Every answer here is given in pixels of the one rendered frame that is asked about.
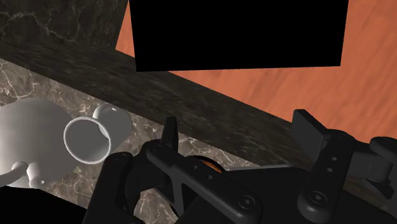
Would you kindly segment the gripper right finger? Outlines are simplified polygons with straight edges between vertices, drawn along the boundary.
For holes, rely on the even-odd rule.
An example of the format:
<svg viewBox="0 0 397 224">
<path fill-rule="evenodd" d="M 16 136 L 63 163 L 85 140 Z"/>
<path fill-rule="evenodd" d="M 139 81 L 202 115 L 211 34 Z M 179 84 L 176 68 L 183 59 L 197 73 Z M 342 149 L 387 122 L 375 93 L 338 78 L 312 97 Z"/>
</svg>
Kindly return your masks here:
<svg viewBox="0 0 397 224">
<path fill-rule="evenodd" d="M 314 161 L 297 200 L 301 215 L 313 223 L 354 220 L 397 223 L 397 139 L 374 137 L 369 143 L 348 133 L 327 129 L 304 109 L 293 112 L 292 136 Z M 348 175 L 363 178 L 369 189 L 386 200 L 388 212 L 371 211 L 360 200 L 342 194 Z"/>
</svg>

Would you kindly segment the white ceramic jug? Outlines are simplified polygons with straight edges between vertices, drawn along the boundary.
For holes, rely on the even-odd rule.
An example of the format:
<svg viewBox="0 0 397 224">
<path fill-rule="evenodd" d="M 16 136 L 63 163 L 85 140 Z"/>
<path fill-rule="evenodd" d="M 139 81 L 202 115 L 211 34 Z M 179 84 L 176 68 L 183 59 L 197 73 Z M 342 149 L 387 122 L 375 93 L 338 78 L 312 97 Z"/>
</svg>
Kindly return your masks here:
<svg viewBox="0 0 397 224">
<path fill-rule="evenodd" d="M 112 104 L 72 118 L 58 104 L 26 98 L 0 107 L 0 187 L 44 189 L 79 164 L 99 164 L 132 132 Z"/>
</svg>

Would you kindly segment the small orange object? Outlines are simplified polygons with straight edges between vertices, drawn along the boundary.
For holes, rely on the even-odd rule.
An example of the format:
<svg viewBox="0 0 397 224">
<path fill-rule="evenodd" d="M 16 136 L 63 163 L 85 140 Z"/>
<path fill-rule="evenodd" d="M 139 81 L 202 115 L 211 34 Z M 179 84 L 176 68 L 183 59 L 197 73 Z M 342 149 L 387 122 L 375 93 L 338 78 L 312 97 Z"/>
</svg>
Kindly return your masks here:
<svg viewBox="0 0 397 224">
<path fill-rule="evenodd" d="M 222 166 L 220 166 L 218 163 L 216 163 L 215 161 L 211 160 L 210 158 L 207 157 L 199 157 L 198 158 L 202 163 L 204 163 L 205 165 L 208 165 L 209 167 L 211 167 L 212 169 L 214 169 L 215 171 L 222 173 L 224 172 L 224 168 Z"/>
</svg>

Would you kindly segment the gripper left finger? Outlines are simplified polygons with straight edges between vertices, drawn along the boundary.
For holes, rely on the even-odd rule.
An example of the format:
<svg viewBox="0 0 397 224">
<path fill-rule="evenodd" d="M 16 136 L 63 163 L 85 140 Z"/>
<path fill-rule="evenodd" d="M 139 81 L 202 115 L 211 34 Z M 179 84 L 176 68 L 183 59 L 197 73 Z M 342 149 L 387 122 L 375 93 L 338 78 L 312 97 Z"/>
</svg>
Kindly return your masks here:
<svg viewBox="0 0 397 224">
<path fill-rule="evenodd" d="M 168 117 L 160 139 L 137 156 L 105 159 L 83 224 L 144 224 L 134 216 L 142 191 L 165 188 L 179 216 L 175 224 L 260 224 L 261 200 L 224 174 L 178 152 L 178 123 Z"/>
</svg>

